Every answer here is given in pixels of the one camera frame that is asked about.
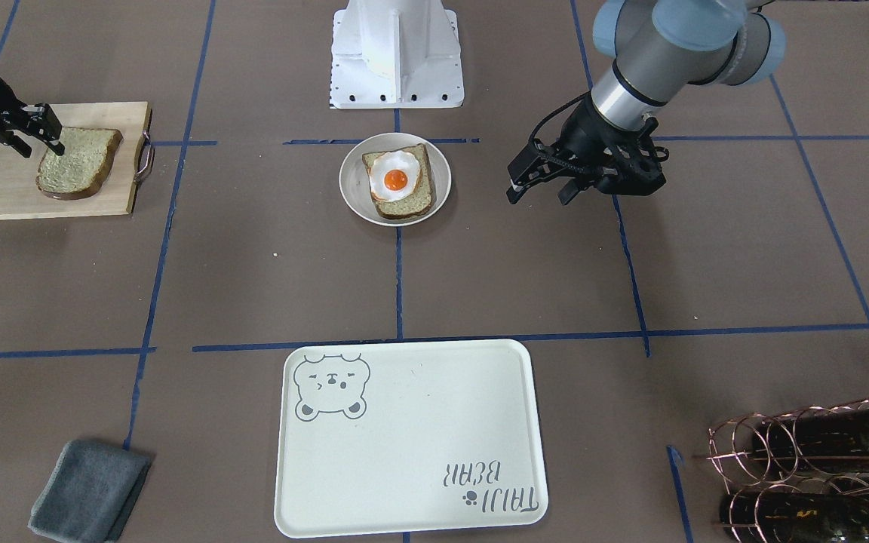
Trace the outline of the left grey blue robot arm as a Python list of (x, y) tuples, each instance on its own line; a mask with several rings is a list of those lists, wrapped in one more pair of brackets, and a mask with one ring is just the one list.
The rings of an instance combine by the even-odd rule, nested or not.
[(613, 62), (562, 106), (569, 116), (553, 143), (529, 134), (508, 166), (509, 202), (561, 178), (563, 205), (587, 189), (647, 196), (662, 188), (669, 154), (652, 139), (656, 113), (687, 85), (754, 84), (784, 59), (785, 32), (762, 9), (762, 1), (604, 3), (592, 40)]

